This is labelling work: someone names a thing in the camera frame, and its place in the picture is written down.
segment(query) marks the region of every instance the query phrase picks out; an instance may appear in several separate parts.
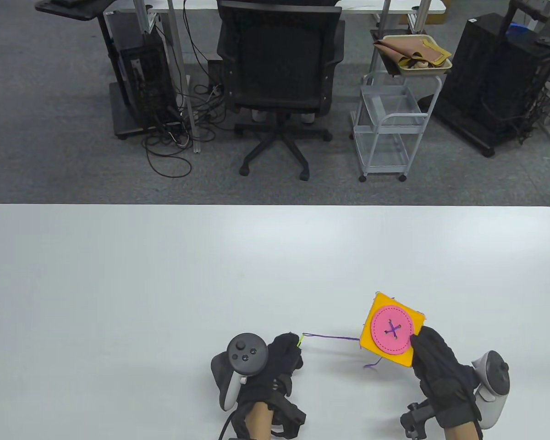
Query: felt button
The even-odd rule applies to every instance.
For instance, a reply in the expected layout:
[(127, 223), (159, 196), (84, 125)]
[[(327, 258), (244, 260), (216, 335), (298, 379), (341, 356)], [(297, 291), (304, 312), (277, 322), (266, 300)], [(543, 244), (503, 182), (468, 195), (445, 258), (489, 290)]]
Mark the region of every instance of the felt button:
[(371, 336), (375, 344), (387, 354), (404, 354), (411, 345), (413, 320), (401, 307), (380, 308), (371, 321)]

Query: black computer tower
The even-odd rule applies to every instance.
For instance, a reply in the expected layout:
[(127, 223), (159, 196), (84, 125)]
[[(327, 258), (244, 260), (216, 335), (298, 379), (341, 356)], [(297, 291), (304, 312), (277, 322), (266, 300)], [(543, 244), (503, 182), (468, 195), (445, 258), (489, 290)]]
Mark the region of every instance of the black computer tower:
[(142, 128), (175, 123), (176, 94), (158, 31), (140, 32), (134, 12), (106, 14), (134, 117)]
[(550, 75), (550, 49), (535, 44), (535, 32), (510, 34), (495, 47), (502, 20), (490, 13), (467, 21), (434, 110), (485, 155), (533, 125)]

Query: black office chair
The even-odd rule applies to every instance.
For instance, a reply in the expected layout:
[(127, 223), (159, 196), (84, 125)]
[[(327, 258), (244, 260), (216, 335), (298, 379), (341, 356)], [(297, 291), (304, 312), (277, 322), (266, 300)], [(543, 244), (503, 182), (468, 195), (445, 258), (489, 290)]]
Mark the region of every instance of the black office chair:
[(267, 133), (240, 167), (248, 164), (277, 138), (302, 164), (300, 179), (310, 178), (306, 158), (292, 138), (332, 140), (328, 130), (289, 128), (291, 113), (330, 111), (334, 68), (344, 58), (344, 21), (334, 6), (285, 6), (219, 1), (222, 29), (218, 54), (223, 59), (226, 107), (275, 113), (275, 125), (236, 124), (244, 130)]

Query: white controller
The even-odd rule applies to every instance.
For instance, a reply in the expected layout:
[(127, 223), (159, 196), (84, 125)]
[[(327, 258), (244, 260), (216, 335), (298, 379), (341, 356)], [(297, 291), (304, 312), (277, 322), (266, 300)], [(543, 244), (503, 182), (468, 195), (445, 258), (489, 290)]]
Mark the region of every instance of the white controller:
[(498, 352), (491, 350), (473, 361), (474, 371), (481, 381), (474, 397), (482, 420), (482, 429), (495, 426), (509, 394), (509, 366)]
[(240, 387), (246, 383), (247, 377), (263, 371), (269, 359), (267, 344), (254, 333), (241, 333), (235, 336), (226, 350), (231, 377), (226, 389), (220, 390), (220, 407), (224, 411), (231, 410), (237, 402)]

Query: gray carpet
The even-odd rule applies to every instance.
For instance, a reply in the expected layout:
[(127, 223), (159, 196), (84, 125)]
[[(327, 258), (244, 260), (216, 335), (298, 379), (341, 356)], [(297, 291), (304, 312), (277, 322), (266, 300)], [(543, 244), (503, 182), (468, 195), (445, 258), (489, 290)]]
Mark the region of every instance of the gray carpet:
[[(468, 18), (503, 12), (506, 4), (453, 0), (447, 24), (429, 31), (454, 50)], [(213, 52), (215, 13), (192, 13), (190, 21), (195, 41)], [(332, 111), (317, 121), (334, 140), (298, 143), (310, 161), (309, 182), (298, 180), (300, 167), (277, 145), (242, 178), (237, 169), (256, 138), (239, 140), (231, 132), (219, 132), (200, 155), (187, 152), (193, 173), (169, 180), (150, 170), (139, 139), (123, 142), (112, 133), (113, 75), (97, 22), (38, 13), (31, 0), (0, 0), (0, 203), (550, 205), (550, 142), (541, 132), (485, 159), (432, 121), (407, 182), (370, 176), (359, 183), (347, 115), (369, 64), (372, 21), (346, 21), (346, 60), (336, 70)], [(176, 161), (156, 163), (166, 172), (181, 170)]]

